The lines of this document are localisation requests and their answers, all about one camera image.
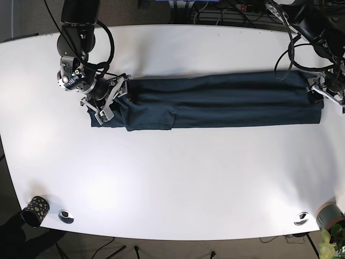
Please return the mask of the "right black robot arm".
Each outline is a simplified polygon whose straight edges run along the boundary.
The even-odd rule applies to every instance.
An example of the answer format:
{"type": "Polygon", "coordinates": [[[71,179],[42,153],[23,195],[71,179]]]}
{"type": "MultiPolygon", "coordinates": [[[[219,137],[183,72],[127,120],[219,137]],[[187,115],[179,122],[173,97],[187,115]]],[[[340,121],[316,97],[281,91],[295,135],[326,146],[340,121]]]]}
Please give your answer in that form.
{"type": "Polygon", "coordinates": [[[130,76],[109,74],[110,64],[115,54],[112,33],[99,21],[100,1],[65,1],[61,14],[62,26],[57,50],[61,56],[58,84],[65,91],[84,94],[81,104],[94,112],[96,121],[102,125],[114,118],[111,104],[116,98],[127,94],[130,76]],[[95,25],[106,32],[110,43],[110,54],[105,62],[89,63],[89,53],[95,46],[95,25]]]}

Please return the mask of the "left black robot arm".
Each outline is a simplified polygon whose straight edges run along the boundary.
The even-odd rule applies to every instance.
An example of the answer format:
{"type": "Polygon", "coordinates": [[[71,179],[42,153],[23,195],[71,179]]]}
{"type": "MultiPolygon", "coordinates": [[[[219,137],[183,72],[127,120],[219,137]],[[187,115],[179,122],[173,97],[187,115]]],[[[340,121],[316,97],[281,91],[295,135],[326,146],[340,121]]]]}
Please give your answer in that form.
{"type": "Polygon", "coordinates": [[[292,67],[304,72],[315,73],[308,79],[308,91],[315,92],[333,102],[340,114],[344,114],[344,33],[333,27],[322,13],[307,1],[294,1],[291,4],[278,4],[267,1],[266,9],[281,20],[289,35],[287,50],[278,58],[279,64],[284,55],[289,57],[292,67]],[[313,47],[316,54],[331,62],[324,67],[305,67],[295,61],[295,44],[301,38],[313,47]]]}

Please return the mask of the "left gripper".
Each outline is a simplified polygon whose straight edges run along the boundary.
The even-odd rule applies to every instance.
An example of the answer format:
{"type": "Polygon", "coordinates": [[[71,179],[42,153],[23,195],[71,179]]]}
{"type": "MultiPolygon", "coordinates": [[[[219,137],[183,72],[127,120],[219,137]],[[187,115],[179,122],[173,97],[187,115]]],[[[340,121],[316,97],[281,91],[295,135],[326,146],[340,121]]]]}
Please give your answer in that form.
{"type": "Polygon", "coordinates": [[[344,114],[344,81],[330,72],[308,79],[308,90],[329,99],[339,114],[344,114]]]}

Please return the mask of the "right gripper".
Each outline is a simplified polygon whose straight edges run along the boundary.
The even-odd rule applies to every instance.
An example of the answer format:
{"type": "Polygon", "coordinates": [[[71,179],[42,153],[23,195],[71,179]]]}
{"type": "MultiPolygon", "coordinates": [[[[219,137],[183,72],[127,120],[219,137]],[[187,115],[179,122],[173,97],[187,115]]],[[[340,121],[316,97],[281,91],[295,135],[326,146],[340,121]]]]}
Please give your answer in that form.
{"type": "Polygon", "coordinates": [[[94,117],[99,125],[102,125],[114,118],[110,105],[116,98],[119,103],[132,103],[132,94],[127,87],[127,81],[131,79],[129,74],[121,74],[118,77],[105,79],[96,76],[94,83],[86,90],[80,88],[85,95],[80,101],[81,106],[86,106],[94,112],[94,117]]]}

